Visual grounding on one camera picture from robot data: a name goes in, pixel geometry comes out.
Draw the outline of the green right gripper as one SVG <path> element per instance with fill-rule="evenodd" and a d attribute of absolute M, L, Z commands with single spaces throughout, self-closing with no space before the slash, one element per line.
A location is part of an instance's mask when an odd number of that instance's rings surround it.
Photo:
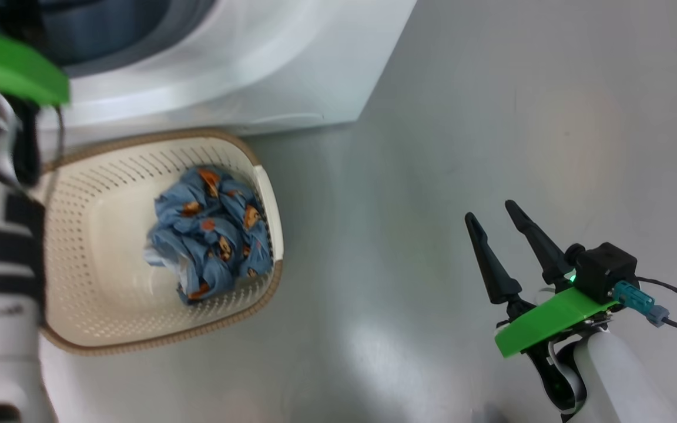
<path fill-rule="evenodd" d="M 564 252 L 516 201 L 505 201 L 505 208 L 518 232 L 525 236 L 532 248 L 542 267 L 545 283 L 549 286 L 569 284 L 566 275 L 572 273 L 574 268 L 566 262 Z M 510 277 L 494 254 L 485 230 L 473 213 L 465 215 L 465 225 L 490 302 L 503 304 L 518 299 L 521 285 Z M 617 305 L 618 302 L 613 299 L 597 303 L 575 287 L 570 287 L 499 330 L 494 342 L 503 358 L 509 358 Z"/>

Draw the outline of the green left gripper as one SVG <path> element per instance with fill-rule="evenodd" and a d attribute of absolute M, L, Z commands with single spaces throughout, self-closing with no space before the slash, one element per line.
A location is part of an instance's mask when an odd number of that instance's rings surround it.
<path fill-rule="evenodd" d="M 38 51 L 0 36 L 0 93 L 40 106 L 71 101 L 69 77 Z"/>

